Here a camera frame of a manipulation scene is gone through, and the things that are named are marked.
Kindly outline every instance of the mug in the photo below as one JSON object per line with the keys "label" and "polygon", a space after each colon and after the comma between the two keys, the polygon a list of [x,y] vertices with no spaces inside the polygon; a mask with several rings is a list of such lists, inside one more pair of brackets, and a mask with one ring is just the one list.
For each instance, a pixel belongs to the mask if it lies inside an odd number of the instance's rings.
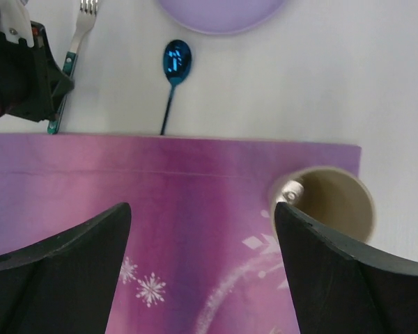
{"label": "mug", "polygon": [[[367,242],[375,225],[369,190],[353,174],[331,166],[299,170],[280,178],[272,188],[271,211],[287,202],[311,218],[358,241]],[[277,238],[274,214],[272,229]]]}

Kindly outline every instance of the blue spoon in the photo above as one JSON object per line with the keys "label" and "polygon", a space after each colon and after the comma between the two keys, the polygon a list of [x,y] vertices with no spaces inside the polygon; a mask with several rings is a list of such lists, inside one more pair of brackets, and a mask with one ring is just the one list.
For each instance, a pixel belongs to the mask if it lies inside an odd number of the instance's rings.
{"label": "blue spoon", "polygon": [[173,94],[175,88],[186,80],[189,75],[192,65],[192,53],[189,45],[182,40],[172,40],[164,50],[164,58],[162,59],[162,66],[167,80],[171,84],[169,94],[169,101],[167,102],[166,114],[161,128],[161,136],[164,135],[169,119],[170,106],[172,105]]}

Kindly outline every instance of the fork tines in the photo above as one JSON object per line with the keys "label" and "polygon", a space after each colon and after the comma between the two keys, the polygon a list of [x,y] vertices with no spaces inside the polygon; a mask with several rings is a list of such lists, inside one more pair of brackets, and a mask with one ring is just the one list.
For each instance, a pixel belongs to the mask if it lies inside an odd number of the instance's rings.
{"label": "fork tines", "polygon": [[96,15],[98,12],[98,0],[81,0],[81,12]]}

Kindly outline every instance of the fork handle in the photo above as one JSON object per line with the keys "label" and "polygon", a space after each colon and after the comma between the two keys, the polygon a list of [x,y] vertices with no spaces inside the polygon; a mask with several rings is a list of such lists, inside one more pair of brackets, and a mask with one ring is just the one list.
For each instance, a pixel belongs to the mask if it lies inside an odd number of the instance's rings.
{"label": "fork handle", "polygon": [[[65,62],[63,63],[63,73],[68,75],[72,78],[73,74],[75,73],[77,63],[77,54],[74,52],[67,52],[67,56],[65,58]],[[57,134],[59,132],[59,127],[61,126],[63,110],[65,109],[65,103],[67,100],[67,96],[63,97],[61,104],[59,105],[59,109],[57,109],[56,113],[56,120],[52,120],[48,124],[48,134]]]}

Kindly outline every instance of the lavender plate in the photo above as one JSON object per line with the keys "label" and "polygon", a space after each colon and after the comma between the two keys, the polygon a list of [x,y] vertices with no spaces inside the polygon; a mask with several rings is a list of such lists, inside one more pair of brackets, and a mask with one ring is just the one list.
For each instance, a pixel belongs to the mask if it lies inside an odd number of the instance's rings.
{"label": "lavender plate", "polygon": [[159,0],[179,24],[209,35],[239,33],[271,18],[285,0]]}

